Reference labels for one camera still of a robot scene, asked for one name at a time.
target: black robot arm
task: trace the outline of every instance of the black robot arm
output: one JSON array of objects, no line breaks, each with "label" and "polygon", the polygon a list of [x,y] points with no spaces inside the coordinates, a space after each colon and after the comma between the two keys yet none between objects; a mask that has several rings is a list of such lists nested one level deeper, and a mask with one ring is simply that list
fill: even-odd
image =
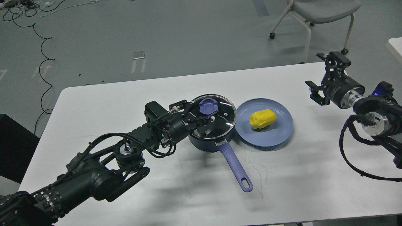
[{"label": "black robot arm", "polygon": [[[144,166],[142,151],[147,150],[156,158],[172,155],[179,141],[194,130],[202,131],[213,124],[211,116],[217,111],[196,117],[189,113],[196,104],[182,100],[170,105],[169,110],[155,101],[146,104],[147,123],[129,133],[104,134],[90,142],[84,152],[66,165],[67,173],[58,176],[54,183],[32,194],[17,192],[0,199],[0,224],[50,225],[89,197],[114,201],[148,175],[150,169]],[[97,144],[113,136],[123,139],[90,153]],[[158,151],[160,146],[168,151]],[[119,169],[108,169],[106,165],[114,159]]]},{"label": "black robot arm", "polygon": [[[352,107],[356,115],[351,115],[345,122],[339,138],[340,150],[348,165],[362,176],[373,179],[402,181],[400,178],[385,178],[368,174],[354,167],[347,159],[343,150],[343,136],[346,129],[353,137],[367,145],[383,146],[394,158],[397,168],[402,168],[402,144],[390,136],[402,133],[402,107],[392,97],[394,89],[387,82],[380,82],[373,93],[363,97],[364,87],[345,73],[345,68],[351,61],[340,52],[330,52],[328,55],[318,53],[317,56],[325,62],[325,75],[321,85],[306,81],[310,87],[310,98],[320,105],[329,105],[330,101],[341,109]],[[373,140],[361,138],[353,124],[357,121],[362,124],[363,130]]]}]

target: lid knob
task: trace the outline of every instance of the lid knob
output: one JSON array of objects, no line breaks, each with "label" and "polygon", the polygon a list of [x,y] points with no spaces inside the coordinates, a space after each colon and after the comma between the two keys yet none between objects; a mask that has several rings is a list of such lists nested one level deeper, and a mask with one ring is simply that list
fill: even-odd
[{"label": "lid knob", "polygon": [[218,102],[213,98],[205,98],[200,104],[200,112],[204,115],[210,115],[218,110]]}]

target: purple handle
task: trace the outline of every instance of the purple handle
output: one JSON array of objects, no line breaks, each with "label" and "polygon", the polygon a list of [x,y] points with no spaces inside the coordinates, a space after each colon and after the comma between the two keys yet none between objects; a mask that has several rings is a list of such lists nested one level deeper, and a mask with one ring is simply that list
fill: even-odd
[{"label": "purple handle", "polygon": [[[226,142],[218,145],[218,150],[225,156],[226,161],[232,169],[232,172],[243,191],[250,192],[253,188],[252,183],[248,178],[247,173],[244,171],[242,165],[240,164],[239,160],[237,159],[235,153],[233,152],[230,144]],[[244,186],[243,181],[249,185],[248,188]]]}]

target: blue plate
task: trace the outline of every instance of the blue plate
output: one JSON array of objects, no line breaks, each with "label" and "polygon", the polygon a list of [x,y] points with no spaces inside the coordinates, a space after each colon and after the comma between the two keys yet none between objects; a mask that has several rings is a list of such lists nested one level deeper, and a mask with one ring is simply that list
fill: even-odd
[{"label": "blue plate", "polygon": [[[277,120],[264,129],[254,130],[250,126],[250,115],[256,111],[271,109]],[[237,133],[248,143],[259,147],[272,147],[286,141],[293,132],[290,112],[280,103],[265,99],[251,99],[237,108]]]}]

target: yellow object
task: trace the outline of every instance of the yellow object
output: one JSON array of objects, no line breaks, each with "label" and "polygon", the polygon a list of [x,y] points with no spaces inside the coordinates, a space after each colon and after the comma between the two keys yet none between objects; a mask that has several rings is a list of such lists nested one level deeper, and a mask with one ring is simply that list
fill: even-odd
[{"label": "yellow object", "polygon": [[270,109],[256,111],[250,115],[250,126],[253,129],[263,129],[275,121],[276,114]]}]

